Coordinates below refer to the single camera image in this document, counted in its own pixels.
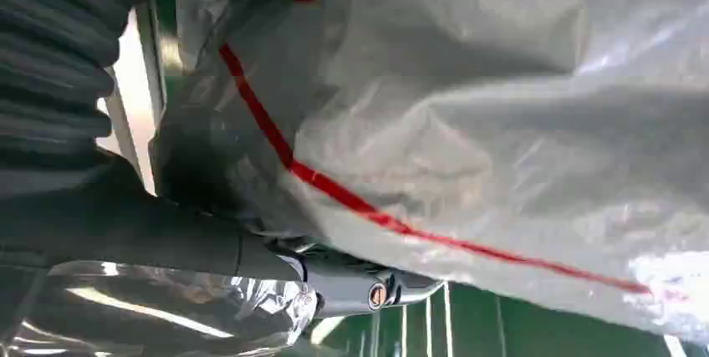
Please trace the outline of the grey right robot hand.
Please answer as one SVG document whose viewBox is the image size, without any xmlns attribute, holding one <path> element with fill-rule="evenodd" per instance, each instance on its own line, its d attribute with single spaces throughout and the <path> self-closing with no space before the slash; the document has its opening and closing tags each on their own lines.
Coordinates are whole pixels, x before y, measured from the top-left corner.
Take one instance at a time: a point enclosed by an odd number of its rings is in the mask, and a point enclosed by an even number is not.
<svg viewBox="0 0 709 357">
<path fill-rule="evenodd" d="M 47 272 L 96 261 L 307 283 L 320 317 L 418 303 L 441 282 L 386 268 L 369 273 L 268 247 L 238 225 L 147 193 L 116 158 L 87 171 L 1 164 L 1 262 Z"/>
</svg>

